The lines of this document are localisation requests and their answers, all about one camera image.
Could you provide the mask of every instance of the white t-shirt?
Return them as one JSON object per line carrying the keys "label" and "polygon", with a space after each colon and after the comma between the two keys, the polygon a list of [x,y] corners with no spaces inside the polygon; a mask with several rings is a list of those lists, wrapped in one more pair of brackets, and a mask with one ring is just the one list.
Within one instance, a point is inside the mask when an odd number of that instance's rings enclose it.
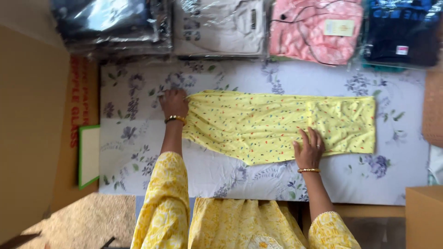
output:
{"label": "white t-shirt", "polygon": [[176,55],[261,55],[264,0],[176,0]]}

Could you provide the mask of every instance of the black garment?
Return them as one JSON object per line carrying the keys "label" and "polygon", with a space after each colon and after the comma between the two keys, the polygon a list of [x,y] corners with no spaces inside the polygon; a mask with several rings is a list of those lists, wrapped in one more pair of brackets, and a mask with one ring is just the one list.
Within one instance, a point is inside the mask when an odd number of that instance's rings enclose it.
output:
{"label": "black garment", "polygon": [[51,0],[51,10],[68,47],[103,42],[157,42],[155,4],[154,0]]}
{"label": "black garment", "polygon": [[[370,0],[363,58],[368,62],[435,66],[441,7],[442,0]],[[404,46],[407,54],[399,51]]]}

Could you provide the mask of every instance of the pink garment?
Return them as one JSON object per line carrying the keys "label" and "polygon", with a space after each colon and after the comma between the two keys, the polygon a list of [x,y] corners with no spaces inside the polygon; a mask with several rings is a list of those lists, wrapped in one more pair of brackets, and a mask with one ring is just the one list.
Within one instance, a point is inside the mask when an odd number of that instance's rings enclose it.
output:
{"label": "pink garment", "polygon": [[[276,0],[269,53],[329,66],[347,64],[354,54],[362,17],[361,0]],[[327,19],[353,20],[353,35],[324,35]]]}

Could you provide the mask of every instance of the woman's right hand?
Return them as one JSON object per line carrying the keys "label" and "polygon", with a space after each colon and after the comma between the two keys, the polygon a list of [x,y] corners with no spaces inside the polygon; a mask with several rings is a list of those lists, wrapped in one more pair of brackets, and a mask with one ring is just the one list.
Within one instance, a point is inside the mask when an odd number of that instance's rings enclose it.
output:
{"label": "woman's right hand", "polygon": [[300,148],[299,143],[293,141],[295,161],[300,169],[318,169],[323,152],[325,151],[325,144],[323,143],[320,133],[311,127],[308,127],[308,132],[311,137],[311,142],[306,132],[299,130],[303,139],[303,149]]}
{"label": "woman's right hand", "polygon": [[185,90],[173,88],[171,90],[166,90],[164,95],[159,97],[159,102],[165,114],[165,118],[170,116],[181,116],[182,118],[186,118],[189,111],[186,96]]}

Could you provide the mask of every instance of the sleeve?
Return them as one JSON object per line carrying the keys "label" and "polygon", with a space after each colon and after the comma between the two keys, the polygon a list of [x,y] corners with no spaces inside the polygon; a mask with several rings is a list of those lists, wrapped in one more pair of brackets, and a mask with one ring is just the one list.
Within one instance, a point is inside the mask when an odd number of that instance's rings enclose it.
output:
{"label": "sleeve", "polygon": [[326,212],[317,216],[309,229],[308,240],[311,249],[361,249],[340,215],[336,212]]}
{"label": "sleeve", "polygon": [[188,177],[183,158],[161,154],[146,190],[131,249],[185,249],[190,219]]}

